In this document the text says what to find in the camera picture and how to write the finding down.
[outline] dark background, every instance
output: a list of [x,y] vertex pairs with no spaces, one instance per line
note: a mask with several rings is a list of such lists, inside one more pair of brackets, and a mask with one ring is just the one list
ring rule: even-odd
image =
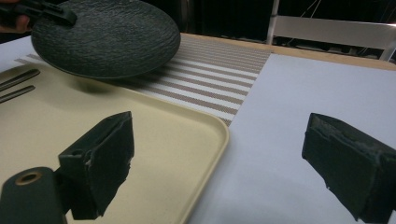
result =
[[[197,35],[265,42],[272,0],[143,0],[166,13],[179,30]],[[58,4],[63,0],[49,0]],[[311,17],[315,0],[280,0],[278,14]],[[396,23],[396,0],[321,0],[314,18]],[[0,34],[0,43],[25,35]],[[326,49],[329,45],[319,44]]]

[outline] white and gray stripes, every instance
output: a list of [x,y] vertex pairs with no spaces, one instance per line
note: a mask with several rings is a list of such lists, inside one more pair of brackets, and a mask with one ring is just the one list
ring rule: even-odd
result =
[[[182,35],[179,51],[170,62],[116,84],[204,111],[230,125],[270,54],[265,49]],[[30,54],[15,62],[39,60]]]

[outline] white surface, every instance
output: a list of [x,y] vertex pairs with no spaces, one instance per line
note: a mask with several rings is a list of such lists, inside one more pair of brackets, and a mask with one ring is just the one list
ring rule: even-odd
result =
[[13,60],[32,52],[35,52],[35,49],[32,46],[30,36],[0,44],[0,72],[15,67]]
[[190,223],[357,223],[302,159],[308,118],[341,119],[396,148],[395,97],[394,71],[271,55]]

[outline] wooden table edge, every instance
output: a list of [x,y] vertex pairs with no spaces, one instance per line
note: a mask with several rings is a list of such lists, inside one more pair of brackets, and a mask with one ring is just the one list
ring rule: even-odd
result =
[[191,34],[182,34],[182,35],[190,36],[190,37],[198,38],[198,39],[214,40],[214,41],[219,41],[222,43],[228,43],[228,44],[233,44],[233,45],[247,47],[247,48],[269,49],[275,54],[287,55],[287,56],[292,56],[292,57],[306,58],[306,59],[319,60],[319,61],[323,61],[323,62],[342,63],[342,64],[361,66],[361,67],[379,68],[379,69],[384,69],[384,70],[396,71],[396,64],[393,64],[390,62],[385,62],[385,61],[380,61],[380,60],[375,60],[375,59],[359,58],[359,57],[333,54],[333,53],[327,53],[327,52],[317,52],[317,51],[306,50],[306,49],[291,49],[291,48],[285,48],[285,47],[279,47],[279,46],[270,46],[270,45],[264,45],[264,44],[260,44],[260,43],[225,39],[225,38],[205,36],[205,35],[191,35]]

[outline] white chair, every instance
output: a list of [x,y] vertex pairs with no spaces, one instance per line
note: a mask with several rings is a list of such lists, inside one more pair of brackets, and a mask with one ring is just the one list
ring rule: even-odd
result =
[[389,61],[396,50],[396,24],[333,21],[277,15],[279,0],[274,0],[268,27],[267,44],[274,35],[341,45],[383,49],[380,60]]

